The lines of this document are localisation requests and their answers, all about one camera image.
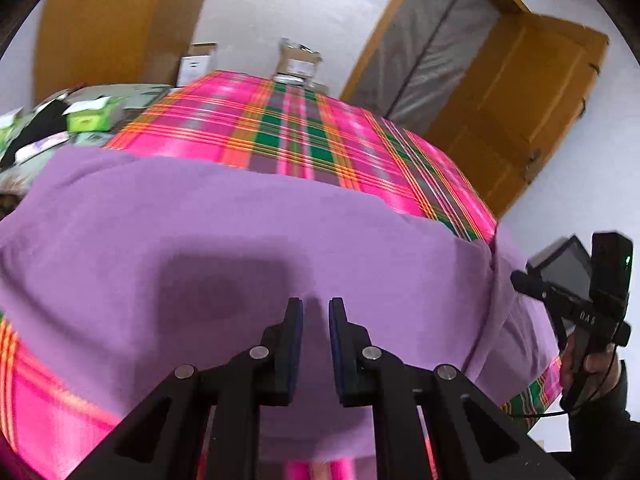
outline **plastic sheet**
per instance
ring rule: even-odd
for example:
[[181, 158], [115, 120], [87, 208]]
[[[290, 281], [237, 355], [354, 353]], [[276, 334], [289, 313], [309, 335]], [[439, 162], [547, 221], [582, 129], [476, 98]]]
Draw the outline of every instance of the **plastic sheet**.
[[423, 135], [465, 76], [498, 21], [488, 0], [456, 0], [388, 118]]
[[405, 0], [349, 103], [386, 116], [452, 3]]

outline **black clothing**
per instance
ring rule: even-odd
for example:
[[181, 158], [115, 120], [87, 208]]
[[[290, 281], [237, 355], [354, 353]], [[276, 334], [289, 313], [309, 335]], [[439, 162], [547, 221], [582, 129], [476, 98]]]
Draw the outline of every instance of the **black clothing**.
[[626, 410], [626, 366], [616, 387], [569, 417], [571, 452], [551, 453], [577, 480], [640, 479], [640, 424]]
[[66, 116], [62, 113], [69, 108], [64, 101], [53, 99], [47, 106], [39, 111], [31, 122], [27, 124], [20, 134], [9, 143], [2, 158], [0, 158], [0, 170], [6, 170], [15, 162], [15, 153], [27, 144], [37, 142], [50, 135], [66, 131]]

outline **lavender towel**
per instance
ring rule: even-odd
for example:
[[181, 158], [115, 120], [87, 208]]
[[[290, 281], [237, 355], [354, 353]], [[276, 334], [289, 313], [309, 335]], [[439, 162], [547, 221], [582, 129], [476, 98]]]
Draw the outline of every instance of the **lavender towel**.
[[125, 415], [175, 366], [225, 363], [305, 303], [290, 408], [262, 410], [263, 460], [374, 452], [370, 410], [335, 394], [327, 306], [404, 362], [462, 368], [496, 403], [557, 353], [543, 307], [517, 296], [523, 258], [494, 254], [379, 198], [208, 162], [62, 148], [0, 222], [0, 307], [84, 399]]

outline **plaid tablecloth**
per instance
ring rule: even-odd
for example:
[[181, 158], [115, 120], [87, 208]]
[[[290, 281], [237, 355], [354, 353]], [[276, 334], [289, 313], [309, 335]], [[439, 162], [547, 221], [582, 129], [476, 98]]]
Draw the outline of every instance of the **plaid tablecloth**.
[[[466, 240], [490, 245], [495, 233], [489, 210], [438, 149], [366, 110], [252, 76], [206, 76], [154, 105], [108, 147], [318, 180], [379, 196], [394, 210], [443, 222]], [[117, 420], [70, 393], [6, 320], [0, 348], [0, 429], [40, 475], [62, 480]], [[559, 393], [555, 360], [503, 409], [539, 413]], [[531, 419], [520, 422], [532, 425]], [[320, 470], [342, 480], [357, 475], [350, 460], [292, 463], [284, 474], [306, 480]]]

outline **black sleeve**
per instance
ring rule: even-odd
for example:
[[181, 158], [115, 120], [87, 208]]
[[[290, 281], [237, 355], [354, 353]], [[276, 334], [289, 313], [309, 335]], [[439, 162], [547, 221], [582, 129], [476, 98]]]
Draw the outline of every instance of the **black sleeve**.
[[572, 452], [555, 454], [555, 458], [574, 476], [603, 478], [609, 474], [629, 448], [640, 442], [640, 424], [631, 421], [625, 409], [626, 365], [622, 361], [616, 387], [569, 417]]

